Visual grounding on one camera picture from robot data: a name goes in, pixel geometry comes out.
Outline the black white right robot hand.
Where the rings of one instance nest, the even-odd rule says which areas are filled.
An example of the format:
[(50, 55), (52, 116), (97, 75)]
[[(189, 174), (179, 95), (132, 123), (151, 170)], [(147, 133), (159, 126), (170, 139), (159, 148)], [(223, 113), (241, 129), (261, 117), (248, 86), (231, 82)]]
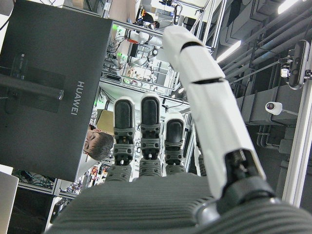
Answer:
[(201, 175), (183, 165), (180, 113), (160, 123), (160, 101), (140, 103), (139, 176), (131, 179), (135, 105), (114, 105), (115, 163), (103, 184), (84, 190), (50, 234), (309, 234), (310, 213), (278, 199), (266, 181), (228, 81), (205, 45), (181, 26), (162, 45), (180, 74), (195, 121)]

